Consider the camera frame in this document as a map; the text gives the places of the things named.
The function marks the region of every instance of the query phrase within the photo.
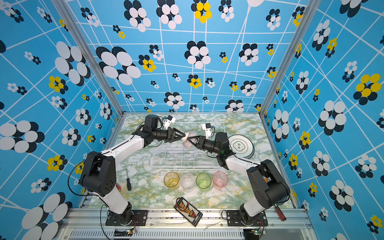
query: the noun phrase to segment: floral wallpaper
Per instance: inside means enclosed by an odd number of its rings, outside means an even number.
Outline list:
[[[384,236],[383,13],[322,0],[261,116],[319,240]]]
[[[0,10],[0,239],[53,239],[119,116],[51,1]]]
[[[257,112],[308,0],[67,1],[127,112]]]

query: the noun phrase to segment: clear glass cup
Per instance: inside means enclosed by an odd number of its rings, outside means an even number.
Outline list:
[[[187,192],[192,191],[192,189],[196,186],[195,185],[195,176],[192,174],[183,174],[180,179],[181,187],[186,190]]]
[[[225,187],[228,183],[228,176],[223,172],[215,172],[215,174],[212,177],[214,186],[216,188],[222,188]]]
[[[196,184],[201,189],[207,189],[209,186],[211,186],[211,177],[206,173],[200,173],[196,177]]]
[[[164,184],[167,187],[175,187],[179,183],[180,177],[175,172],[169,172],[164,177]]]

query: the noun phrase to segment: plate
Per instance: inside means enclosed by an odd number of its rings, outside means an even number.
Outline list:
[[[255,153],[255,147],[251,140],[243,135],[232,135],[228,138],[229,148],[238,157],[250,159]]]

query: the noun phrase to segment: black mounting plate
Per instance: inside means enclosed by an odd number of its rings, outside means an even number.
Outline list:
[[[265,216],[265,212],[262,211],[256,216],[260,221],[262,226],[268,226],[268,220]],[[227,224],[230,227],[250,227],[248,225],[243,224],[240,216],[240,210],[228,210],[227,211]],[[260,227],[260,222],[257,220],[252,227]]]
[[[145,226],[147,222],[147,215],[148,215],[148,210],[132,210],[133,217],[137,217],[139,219],[139,222],[136,223],[136,226]],[[107,218],[107,221],[105,222],[106,226],[122,226],[119,223],[119,219],[116,219],[115,217],[111,216],[110,219]],[[135,221],[133,220],[131,223],[129,223],[127,226],[134,226]]]

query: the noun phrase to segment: white wire dish rack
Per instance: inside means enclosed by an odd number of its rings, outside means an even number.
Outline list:
[[[225,132],[224,122],[176,122],[170,127],[175,127],[184,133],[195,131],[197,135],[205,136],[205,131],[202,129],[202,124],[205,123],[215,126],[215,132]],[[208,139],[214,140],[215,135],[216,133]],[[162,143],[159,147],[154,147],[151,167],[165,170],[216,170],[221,168],[216,158],[208,157],[206,151],[198,150],[194,146],[188,150],[185,149],[181,140]]]

